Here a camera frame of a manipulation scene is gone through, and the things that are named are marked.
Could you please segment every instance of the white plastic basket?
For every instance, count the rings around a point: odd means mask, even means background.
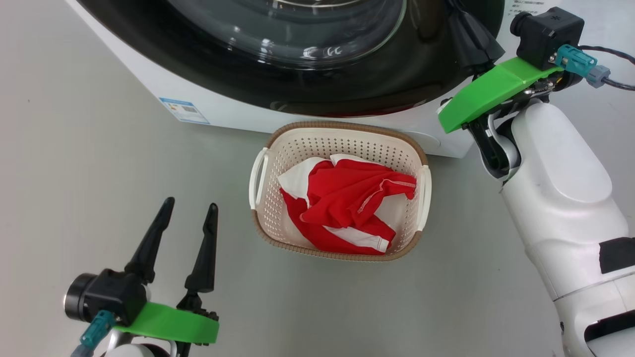
[[[359,156],[417,178],[414,199],[393,200],[387,215],[377,213],[396,232],[385,255],[322,252],[300,234],[289,218],[277,177],[307,158],[328,158],[332,154]],[[384,128],[333,121],[293,123],[280,128],[256,157],[249,181],[253,220],[269,243],[298,253],[358,261],[388,261],[408,253],[425,227],[431,193],[427,158],[412,138]]]

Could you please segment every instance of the white fabric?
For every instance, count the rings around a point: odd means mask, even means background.
[[[357,156],[347,155],[347,154],[334,154],[331,155],[331,161],[333,165],[337,164],[337,161],[342,159],[361,161],[365,163],[373,163],[372,161],[367,161],[362,158],[358,158]],[[309,174],[313,170],[313,168],[321,163],[322,161],[327,161],[328,159],[323,158],[308,158],[303,162],[295,165],[294,167],[287,170],[282,175],[278,176],[278,182],[280,183],[280,187],[288,193],[293,198],[304,198],[307,202],[307,207],[309,206],[309,197],[307,192],[309,190]],[[385,253],[388,248],[389,242],[386,239],[381,238],[380,236],[373,236],[371,234],[359,231],[352,227],[347,228],[332,228],[323,226],[327,231],[333,233],[337,237],[353,244],[356,246],[364,246],[368,248],[373,248],[379,252]]]
[[[313,168],[322,161],[323,158],[308,158],[295,165],[282,175],[278,176],[278,182],[283,190],[293,198],[304,198],[309,206],[307,192],[309,191],[309,174]]]
[[[353,155],[348,155],[348,154],[333,154],[331,155],[331,161],[333,162],[333,165],[337,165],[338,161],[340,160],[353,160],[353,161],[359,161],[360,163],[371,163],[371,164],[377,164],[377,165],[381,165],[378,163],[374,163],[372,161],[368,161],[368,160],[364,160],[362,158],[358,158],[357,156],[353,156]]]

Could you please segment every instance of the gray floor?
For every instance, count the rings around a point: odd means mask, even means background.
[[[217,290],[204,306],[222,327],[218,344],[195,347],[193,357],[562,356],[555,309],[474,148],[464,159],[431,158],[428,226],[404,258],[356,264],[288,253],[257,236],[247,204],[268,135],[177,122],[62,0],[3,7],[4,355],[69,355],[86,328],[63,314],[69,283],[123,268],[174,196],[152,284],[165,304],[184,294],[206,207],[220,206]],[[625,24],[632,11],[622,10],[611,20]],[[607,46],[614,33],[627,39],[615,25],[590,26]],[[632,69],[617,74],[635,82]],[[605,164],[632,228],[633,98],[580,85],[554,99]]]

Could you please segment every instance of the teal cable connector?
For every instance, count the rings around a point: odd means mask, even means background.
[[[598,60],[569,44],[565,44],[558,48],[554,64],[564,68],[567,72],[587,78],[591,70],[598,65]]]
[[[79,338],[80,345],[70,357],[92,357],[95,348],[115,326],[115,316],[112,312],[101,310],[90,323],[84,334]]]

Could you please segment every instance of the red and white clothing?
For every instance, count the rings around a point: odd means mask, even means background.
[[[309,158],[278,177],[291,221],[326,252],[383,255],[395,232],[375,212],[386,196],[413,199],[414,177],[346,154]]]

